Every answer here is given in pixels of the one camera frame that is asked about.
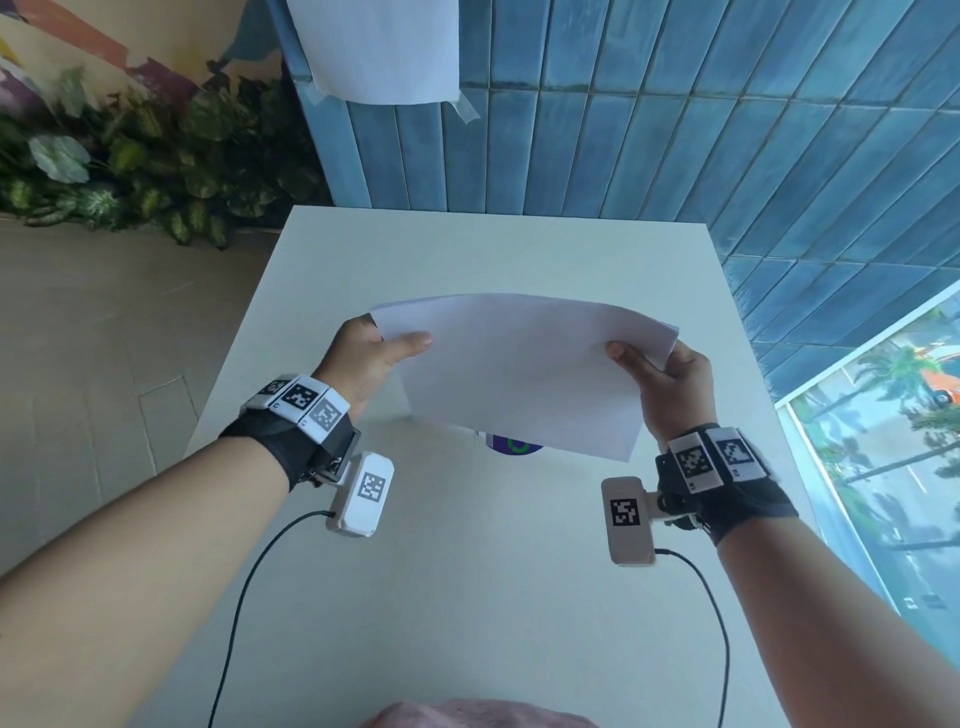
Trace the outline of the person's right forearm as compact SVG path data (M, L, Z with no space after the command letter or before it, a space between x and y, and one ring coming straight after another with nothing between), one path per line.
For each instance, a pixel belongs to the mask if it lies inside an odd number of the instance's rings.
M960 672L798 517L717 554L791 728L960 728Z

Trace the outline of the wrist marker band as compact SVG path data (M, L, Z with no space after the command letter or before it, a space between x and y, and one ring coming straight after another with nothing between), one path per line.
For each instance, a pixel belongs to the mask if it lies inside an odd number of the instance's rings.
M735 427L699 425L670 440L655 467L667 522L701 529L715 547L752 520L799 516L760 449Z
M240 409L219 438L246 438L265 448L291 488L306 481L337 485L361 433L336 389L305 374L271 380Z

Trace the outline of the person's pink clothing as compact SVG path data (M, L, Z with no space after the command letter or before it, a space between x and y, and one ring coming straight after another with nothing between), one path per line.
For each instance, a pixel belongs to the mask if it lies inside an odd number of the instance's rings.
M578 714L529 703L493 699L453 699L436 705L390 704L359 728L598 728Z

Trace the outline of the purple round sticker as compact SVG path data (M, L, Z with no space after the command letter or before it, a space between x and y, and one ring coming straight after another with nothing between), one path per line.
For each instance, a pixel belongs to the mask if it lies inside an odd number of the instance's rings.
M499 455L508 455L508 456L524 456L524 455L534 455L541 451L544 447L540 444L534 444L529 442L524 442L521 440L515 440L511 438L506 438L491 433L480 433L482 439L487 448L492 450Z

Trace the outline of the white taped wall paper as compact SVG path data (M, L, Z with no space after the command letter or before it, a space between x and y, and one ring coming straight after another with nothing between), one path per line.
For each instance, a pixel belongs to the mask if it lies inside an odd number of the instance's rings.
M286 0L312 104L450 104L479 118L460 87L459 0Z

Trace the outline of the person's right hand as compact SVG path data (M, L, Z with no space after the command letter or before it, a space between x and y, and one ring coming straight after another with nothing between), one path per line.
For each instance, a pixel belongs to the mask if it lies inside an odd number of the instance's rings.
M664 453L670 441L717 425L712 364L701 352L677 340L665 364L664 382L637 384L644 422Z

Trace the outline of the white square table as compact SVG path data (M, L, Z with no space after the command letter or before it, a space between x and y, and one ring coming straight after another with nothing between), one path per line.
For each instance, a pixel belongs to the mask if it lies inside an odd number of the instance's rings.
M818 531L807 488L703 224L299 207L289 216L187 454L262 385L308 373L342 321L382 303L517 293L593 301L679 329ZM408 418L396 378L359 426L397 467L370 538L312 516L256 569L213 728L355 728L401 700L525 701L606 728L715 728L724 642L693 570L608 555L601 481L656 473L547 450L496 454Z

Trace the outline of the person's left hand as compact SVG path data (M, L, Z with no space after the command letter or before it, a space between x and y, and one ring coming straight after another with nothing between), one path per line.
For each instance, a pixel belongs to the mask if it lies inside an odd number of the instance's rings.
M353 422L362 417L397 365L379 360L379 342L384 339L371 313L344 321L311 374L346 400Z

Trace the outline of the green leafy plants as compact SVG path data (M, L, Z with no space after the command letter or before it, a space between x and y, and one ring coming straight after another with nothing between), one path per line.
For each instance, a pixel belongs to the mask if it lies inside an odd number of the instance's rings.
M333 206L288 79L220 74L182 107L130 90L91 102L83 67L51 100L0 110L0 216L33 228L155 227L223 250L237 229L279 229Z

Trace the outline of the white paper sheet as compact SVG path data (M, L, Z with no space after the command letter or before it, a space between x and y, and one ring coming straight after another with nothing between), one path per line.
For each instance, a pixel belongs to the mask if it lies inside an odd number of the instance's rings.
M606 346L628 343L663 368L679 336L628 308L520 294L424 297L370 314L385 338L432 335L394 370L415 419L622 463L644 419Z

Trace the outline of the person's left forearm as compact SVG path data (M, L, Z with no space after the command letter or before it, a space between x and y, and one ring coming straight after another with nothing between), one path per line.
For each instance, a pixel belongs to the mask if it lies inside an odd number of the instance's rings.
M290 490L224 438L0 579L0 728L123 728L210 617Z

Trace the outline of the right wrist marker band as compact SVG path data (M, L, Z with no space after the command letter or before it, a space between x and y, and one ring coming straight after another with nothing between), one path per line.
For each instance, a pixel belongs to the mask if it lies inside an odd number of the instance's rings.
M667 522L701 529L715 547L752 520L799 516L760 449L735 427L699 425L670 440L655 467Z

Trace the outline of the left wrist marker band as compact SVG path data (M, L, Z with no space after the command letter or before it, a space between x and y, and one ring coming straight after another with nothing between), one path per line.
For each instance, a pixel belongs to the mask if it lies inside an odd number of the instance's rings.
M336 389L305 374L271 380L240 409L219 438L246 438L265 448L291 488L306 481L337 485L361 433Z

